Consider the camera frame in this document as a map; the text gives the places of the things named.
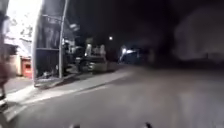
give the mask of asphalt road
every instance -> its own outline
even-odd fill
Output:
[[[14,128],[224,128],[224,71],[127,68],[100,86],[51,89],[26,103]]]

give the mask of dark sky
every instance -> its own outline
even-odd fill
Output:
[[[71,0],[70,21],[93,36],[160,44],[200,6],[220,0]]]

